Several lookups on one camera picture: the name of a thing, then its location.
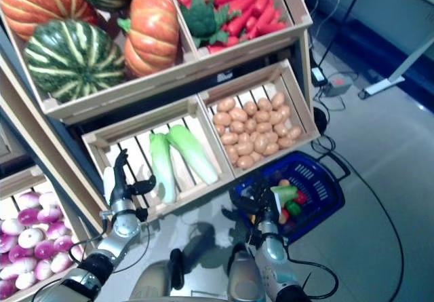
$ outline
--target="green pepper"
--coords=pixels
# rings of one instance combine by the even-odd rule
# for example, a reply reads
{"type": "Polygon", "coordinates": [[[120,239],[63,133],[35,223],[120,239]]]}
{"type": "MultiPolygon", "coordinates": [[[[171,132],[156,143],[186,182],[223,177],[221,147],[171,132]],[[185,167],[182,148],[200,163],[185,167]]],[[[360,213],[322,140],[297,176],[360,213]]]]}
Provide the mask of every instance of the green pepper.
{"type": "Polygon", "coordinates": [[[301,213],[301,207],[296,202],[287,202],[285,204],[285,209],[291,216],[297,216],[301,213]]]}

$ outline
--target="wooden crate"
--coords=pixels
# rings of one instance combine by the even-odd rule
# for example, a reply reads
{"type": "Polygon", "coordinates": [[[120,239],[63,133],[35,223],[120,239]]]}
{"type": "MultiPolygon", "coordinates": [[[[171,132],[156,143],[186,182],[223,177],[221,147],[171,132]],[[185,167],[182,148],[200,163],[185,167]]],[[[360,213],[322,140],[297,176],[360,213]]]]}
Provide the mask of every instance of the wooden crate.
{"type": "MultiPolygon", "coordinates": [[[[223,98],[234,97],[236,106],[242,107],[246,102],[257,102],[261,97],[271,100],[277,92],[283,92],[285,95],[284,104],[291,108],[291,115],[285,122],[285,126],[287,128],[300,126],[302,134],[296,140],[295,145],[287,149],[279,150],[274,155],[265,157],[247,170],[233,167],[233,172],[236,177],[269,163],[273,159],[280,158],[319,136],[318,129],[300,91],[291,65],[288,60],[284,60],[199,93],[199,97],[208,111],[209,120],[211,120],[216,112],[218,101],[223,98]]],[[[211,127],[217,136],[218,134],[215,127],[213,125],[211,125],[211,127]]],[[[218,143],[220,149],[224,151],[222,142],[219,140],[218,143]]]]}
{"type": "MultiPolygon", "coordinates": [[[[17,52],[18,59],[35,93],[41,110],[46,115],[60,119],[66,124],[74,124],[227,70],[242,62],[288,46],[301,36],[303,30],[312,24],[312,20],[303,0],[276,0],[276,2],[279,2],[282,6],[283,15],[287,18],[288,22],[293,24],[292,26],[213,55],[209,55],[207,52],[203,52],[203,50],[196,50],[189,31],[180,15],[179,7],[177,7],[178,20],[180,22],[180,46],[182,48],[177,65],[66,103],[58,102],[34,85],[22,55],[24,42],[8,27],[1,10],[0,17],[3,20],[7,34],[17,52]]],[[[117,26],[113,26],[113,20],[116,19],[116,16],[116,14],[106,15],[106,18],[109,19],[107,25],[111,25],[107,26],[109,27],[107,30],[115,38],[115,41],[123,47],[125,37],[122,32],[119,32],[117,26]]]]}
{"type": "MultiPolygon", "coordinates": [[[[47,177],[42,173],[41,169],[38,166],[33,166],[23,170],[21,172],[17,172],[7,178],[3,178],[0,180],[0,214],[1,218],[16,218],[19,210],[22,207],[16,201],[16,197],[20,194],[28,192],[30,190],[34,190],[36,192],[55,192],[52,184],[47,179],[47,177]]],[[[68,205],[62,202],[59,199],[59,207],[62,210],[64,215],[64,220],[71,224],[71,235],[75,236],[77,240],[86,240],[90,237],[89,232],[85,228],[81,219],[76,215],[73,209],[68,205]]],[[[46,229],[47,225],[34,225],[36,227],[41,227],[46,229]]],[[[72,265],[68,269],[54,274],[52,277],[37,282],[35,285],[27,288],[25,290],[19,290],[11,297],[3,300],[3,302],[18,302],[23,301],[28,297],[31,297],[37,290],[39,290],[42,286],[51,282],[52,280],[56,280],[66,275],[66,273],[75,268],[75,265],[72,265]]]]}
{"type": "Polygon", "coordinates": [[[101,174],[107,166],[114,166],[120,149],[126,148],[128,163],[124,170],[128,183],[133,184],[148,179],[152,172],[149,134],[167,133],[169,128],[176,124],[186,126],[195,135],[217,170],[219,179],[212,185],[206,185],[186,164],[179,152],[171,147],[176,179],[176,202],[171,205],[161,203],[156,189],[146,196],[134,198],[136,206],[148,208],[149,221],[170,213],[233,180],[231,167],[218,148],[218,138],[209,126],[207,113],[203,110],[198,97],[194,95],[179,100],[82,137],[101,174]]]}

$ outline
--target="orange pumpkin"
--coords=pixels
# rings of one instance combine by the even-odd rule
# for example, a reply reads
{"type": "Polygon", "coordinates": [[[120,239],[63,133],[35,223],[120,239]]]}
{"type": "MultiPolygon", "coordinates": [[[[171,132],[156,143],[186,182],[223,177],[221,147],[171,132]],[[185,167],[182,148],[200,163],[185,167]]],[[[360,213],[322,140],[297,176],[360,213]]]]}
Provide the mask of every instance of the orange pumpkin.
{"type": "Polygon", "coordinates": [[[179,24],[171,0],[132,0],[125,62],[135,76],[164,70],[175,62],[179,24]]]}
{"type": "Polygon", "coordinates": [[[27,40],[38,24],[51,19],[80,19],[97,23],[94,9],[85,0],[1,0],[9,27],[27,40]]]}

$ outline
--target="basket handle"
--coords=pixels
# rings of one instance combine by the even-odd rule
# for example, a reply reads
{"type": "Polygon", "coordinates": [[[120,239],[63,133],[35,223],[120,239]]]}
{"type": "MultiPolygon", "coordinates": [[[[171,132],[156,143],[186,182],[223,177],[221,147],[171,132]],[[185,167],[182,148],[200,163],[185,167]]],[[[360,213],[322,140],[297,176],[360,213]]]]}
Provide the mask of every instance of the basket handle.
{"type": "Polygon", "coordinates": [[[320,161],[321,159],[323,159],[325,156],[330,157],[332,160],[334,160],[334,162],[336,164],[338,164],[340,166],[340,168],[342,168],[342,171],[344,171],[344,175],[342,175],[340,178],[337,178],[338,182],[342,181],[344,178],[348,177],[351,174],[350,169],[342,162],[341,159],[339,159],[338,156],[334,155],[332,152],[327,152],[324,153],[323,155],[321,155],[320,157],[318,157],[317,161],[320,161]]]}

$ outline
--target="gray floor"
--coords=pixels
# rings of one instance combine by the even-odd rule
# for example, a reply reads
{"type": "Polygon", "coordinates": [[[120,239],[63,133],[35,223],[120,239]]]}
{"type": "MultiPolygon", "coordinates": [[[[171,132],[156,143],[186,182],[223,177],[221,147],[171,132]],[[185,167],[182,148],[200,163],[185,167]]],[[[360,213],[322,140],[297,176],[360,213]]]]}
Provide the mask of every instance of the gray floor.
{"type": "MultiPolygon", "coordinates": [[[[323,52],[320,41],[317,53],[323,52]]],[[[336,70],[357,70],[357,61],[336,48],[324,64],[329,75],[336,70]],[[351,61],[351,68],[343,61],[351,61]]],[[[371,73],[372,79],[377,75],[371,73]]],[[[343,154],[377,191],[401,236],[405,252],[403,284],[396,301],[433,300],[434,296],[434,115],[398,88],[391,88],[362,101],[358,88],[369,84],[362,75],[344,96],[347,109],[331,112],[327,134],[343,154]]],[[[338,101],[325,98],[330,107],[338,101]]],[[[317,156],[310,147],[303,150],[317,156]]],[[[327,165],[337,174],[332,162],[327,165]]],[[[340,280],[338,292],[324,301],[388,301],[399,275],[397,240],[380,206],[368,188],[351,175],[341,182],[346,204],[290,247],[296,259],[306,259],[331,267],[340,280]]],[[[170,250],[181,248],[191,272],[177,295],[224,296],[225,267],[231,246],[243,237],[242,228],[222,215],[231,209],[227,194],[217,194],[195,202],[152,224],[152,239],[145,258],[125,273],[113,275],[104,286],[99,302],[128,299],[143,269],[168,258],[170,250]]],[[[136,246],[122,265],[135,261],[144,249],[136,246]]],[[[295,267],[303,281],[308,273],[309,294],[329,291],[327,273],[310,267],[295,267]]]]}

